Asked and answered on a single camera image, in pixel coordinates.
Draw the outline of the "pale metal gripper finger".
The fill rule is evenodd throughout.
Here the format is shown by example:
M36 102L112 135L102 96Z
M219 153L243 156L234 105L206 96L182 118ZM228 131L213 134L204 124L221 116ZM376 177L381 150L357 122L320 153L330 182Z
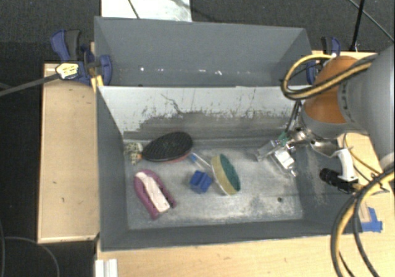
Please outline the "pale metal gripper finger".
M267 158L269 155L274 153L280 143L277 140L270 140L268 143L263 145L262 147L258 148L255 152L255 157L258 161L262 161Z
M273 157L281 170L288 172L291 176L297 176L296 162L286 149L277 149Z

